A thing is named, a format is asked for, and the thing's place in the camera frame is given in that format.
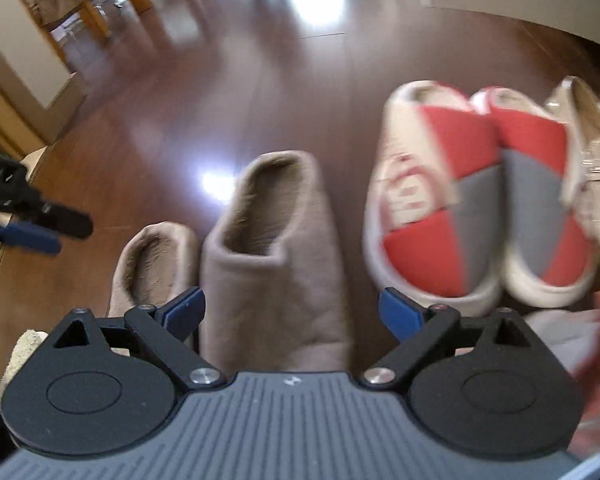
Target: metal screw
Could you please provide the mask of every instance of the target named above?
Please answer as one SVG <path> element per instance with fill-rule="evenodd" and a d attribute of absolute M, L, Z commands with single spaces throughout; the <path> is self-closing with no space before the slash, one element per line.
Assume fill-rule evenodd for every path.
<path fill-rule="evenodd" d="M 370 384 L 387 384 L 395 379 L 395 372 L 390 368 L 369 368 L 363 377 Z"/>
<path fill-rule="evenodd" d="M 220 372 L 215 368 L 196 368 L 189 374 L 194 384 L 212 384 L 220 378 Z"/>

